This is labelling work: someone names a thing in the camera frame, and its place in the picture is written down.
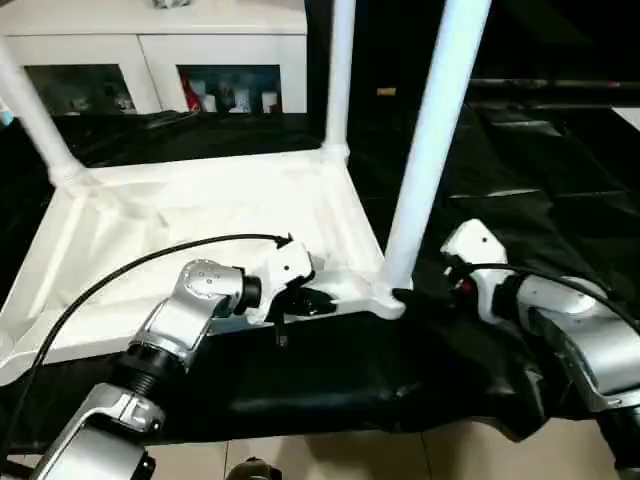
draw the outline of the black fabric backdrop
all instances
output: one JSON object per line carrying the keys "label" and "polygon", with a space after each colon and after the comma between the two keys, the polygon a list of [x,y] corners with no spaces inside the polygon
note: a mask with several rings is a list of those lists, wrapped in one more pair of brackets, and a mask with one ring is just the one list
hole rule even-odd
{"label": "black fabric backdrop", "polygon": [[[305,116],[163,113],[62,118],[74,154],[114,166],[317,148]],[[411,125],[352,118],[349,169],[382,245],[391,225]],[[168,399],[156,443],[378,428],[419,431],[461,418],[522,439],[552,416],[582,418],[544,348],[511,338],[449,305],[438,249],[460,222],[480,218],[510,260],[607,285],[640,314],[640,134],[611,111],[492,112],[461,116],[409,297],[399,321],[372,315],[300,323],[290,347],[268,329],[207,340]],[[52,188],[24,131],[0,132],[0,302]],[[42,451],[110,357],[47,366],[27,404],[14,451]],[[22,380],[0,389],[0,431]]]}

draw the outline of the dark background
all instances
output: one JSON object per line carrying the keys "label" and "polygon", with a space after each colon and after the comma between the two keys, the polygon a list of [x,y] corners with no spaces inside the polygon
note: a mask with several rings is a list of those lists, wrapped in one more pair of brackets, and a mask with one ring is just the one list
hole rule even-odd
{"label": "dark background", "polygon": [[[309,112],[322,119],[333,2],[306,3]],[[373,116],[387,126],[412,121],[443,5],[442,0],[357,1],[352,115]],[[507,101],[515,108],[640,104],[638,8],[624,0],[494,0],[469,102],[486,107]],[[487,79],[504,81],[487,85]],[[567,80],[577,83],[567,87]],[[380,87],[396,87],[397,94],[379,97]]]}

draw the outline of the glass cabinet door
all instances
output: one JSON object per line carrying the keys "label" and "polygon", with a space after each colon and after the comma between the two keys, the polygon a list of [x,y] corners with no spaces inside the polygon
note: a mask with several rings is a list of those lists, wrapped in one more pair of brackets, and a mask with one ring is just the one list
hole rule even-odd
{"label": "glass cabinet door", "polygon": [[6,40],[14,60],[24,66],[52,115],[160,111],[136,35],[43,35]]}
{"label": "glass cabinet door", "polygon": [[190,111],[282,113],[278,65],[178,65]]}
{"label": "glass cabinet door", "polygon": [[27,65],[51,115],[138,113],[118,65]]}
{"label": "glass cabinet door", "polygon": [[165,110],[306,113],[306,35],[141,35]]}

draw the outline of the white cabinet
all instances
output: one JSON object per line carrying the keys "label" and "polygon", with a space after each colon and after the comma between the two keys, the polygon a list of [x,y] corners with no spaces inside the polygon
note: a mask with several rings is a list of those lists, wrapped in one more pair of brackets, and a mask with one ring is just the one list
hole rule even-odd
{"label": "white cabinet", "polygon": [[17,36],[7,43],[52,114],[160,109],[135,35]]}
{"label": "white cabinet", "polygon": [[305,36],[143,35],[140,41],[165,110],[189,109],[184,79],[199,98],[212,96],[217,111],[239,107],[240,91],[252,112],[268,111],[269,94],[276,111],[307,110]]}
{"label": "white cabinet", "polygon": [[19,0],[0,35],[53,114],[307,108],[304,0]]}

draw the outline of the metal bracket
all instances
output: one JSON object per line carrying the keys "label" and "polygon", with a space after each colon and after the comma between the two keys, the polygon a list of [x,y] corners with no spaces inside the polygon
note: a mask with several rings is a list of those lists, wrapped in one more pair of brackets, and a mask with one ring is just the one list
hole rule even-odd
{"label": "metal bracket", "polygon": [[33,480],[47,477],[66,447],[94,415],[105,415],[138,433],[157,431],[164,422],[162,410],[146,398],[106,383],[96,385],[38,463]]}

